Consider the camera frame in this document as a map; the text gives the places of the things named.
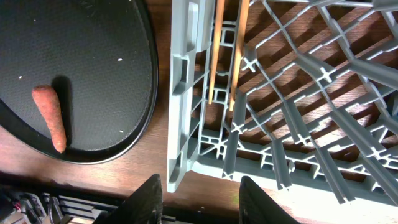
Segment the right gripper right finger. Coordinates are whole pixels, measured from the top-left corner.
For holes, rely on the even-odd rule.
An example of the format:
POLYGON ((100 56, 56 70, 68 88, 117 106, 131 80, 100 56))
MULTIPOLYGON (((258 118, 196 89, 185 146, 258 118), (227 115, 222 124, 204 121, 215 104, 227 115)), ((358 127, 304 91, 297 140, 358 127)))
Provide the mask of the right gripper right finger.
POLYGON ((248 176, 242 177, 239 188, 239 222, 242 224, 298 223, 248 176))

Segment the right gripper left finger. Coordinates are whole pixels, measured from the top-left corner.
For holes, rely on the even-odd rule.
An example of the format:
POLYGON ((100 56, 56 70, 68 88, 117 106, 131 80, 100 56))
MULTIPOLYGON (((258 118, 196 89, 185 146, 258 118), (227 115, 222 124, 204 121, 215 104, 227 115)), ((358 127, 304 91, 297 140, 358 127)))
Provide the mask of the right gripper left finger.
POLYGON ((94 224, 160 224, 163 210, 159 174, 148 178, 133 194, 109 215, 98 217, 94 224))

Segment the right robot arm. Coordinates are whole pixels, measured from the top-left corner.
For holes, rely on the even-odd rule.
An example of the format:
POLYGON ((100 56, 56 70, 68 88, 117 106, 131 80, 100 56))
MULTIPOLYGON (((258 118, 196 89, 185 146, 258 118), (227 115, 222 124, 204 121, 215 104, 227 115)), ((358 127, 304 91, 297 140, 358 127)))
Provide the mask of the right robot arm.
POLYGON ((250 177, 241 179, 239 218, 166 208, 161 179, 149 177, 126 198, 1 177, 1 220, 21 213, 27 223, 296 223, 250 177))

